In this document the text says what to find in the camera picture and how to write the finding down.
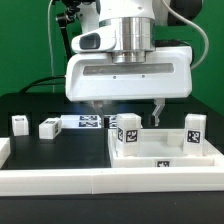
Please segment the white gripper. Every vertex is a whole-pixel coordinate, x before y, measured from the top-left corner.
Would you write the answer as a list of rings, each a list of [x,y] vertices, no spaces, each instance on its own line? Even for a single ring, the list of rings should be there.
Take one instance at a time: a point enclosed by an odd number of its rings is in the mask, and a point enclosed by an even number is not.
[[[77,54],[67,65],[66,96],[70,101],[94,101],[102,127],[100,101],[155,99],[152,121],[157,127],[164,98],[185,98],[191,93],[191,60],[189,46],[157,48],[146,53],[144,63],[114,64],[110,53]]]

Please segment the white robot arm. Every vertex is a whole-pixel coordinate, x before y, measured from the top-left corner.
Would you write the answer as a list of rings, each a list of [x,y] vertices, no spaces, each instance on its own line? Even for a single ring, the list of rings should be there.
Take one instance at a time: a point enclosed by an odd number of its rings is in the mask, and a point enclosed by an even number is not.
[[[152,99],[152,122],[167,98],[185,98],[192,91],[197,67],[189,46],[154,40],[154,26],[166,25],[170,0],[96,0],[96,9],[82,15],[84,33],[72,40],[75,55],[66,71],[71,101]]]

